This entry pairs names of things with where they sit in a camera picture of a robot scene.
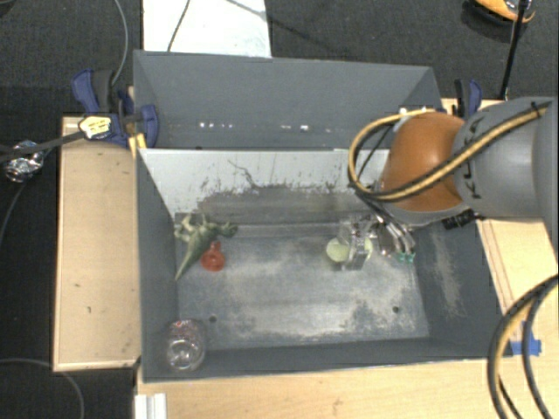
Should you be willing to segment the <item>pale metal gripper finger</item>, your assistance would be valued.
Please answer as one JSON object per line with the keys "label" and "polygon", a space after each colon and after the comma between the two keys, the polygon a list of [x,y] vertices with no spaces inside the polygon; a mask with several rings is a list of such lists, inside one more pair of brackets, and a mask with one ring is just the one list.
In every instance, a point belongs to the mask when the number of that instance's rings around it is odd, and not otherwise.
{"label": "pale metal gripper finger", "polygon": [[356,241],[350,244],[349,254],[343,262],[344,271],[359,271],[372,254],[372,242],[370,240]]}
{"label": "pale metal gripper finger", "polygon": [[357,240],[370,240],[372,221],[365,219],[346,219],[340,222],[338,241],[341,244],[352,244]]}

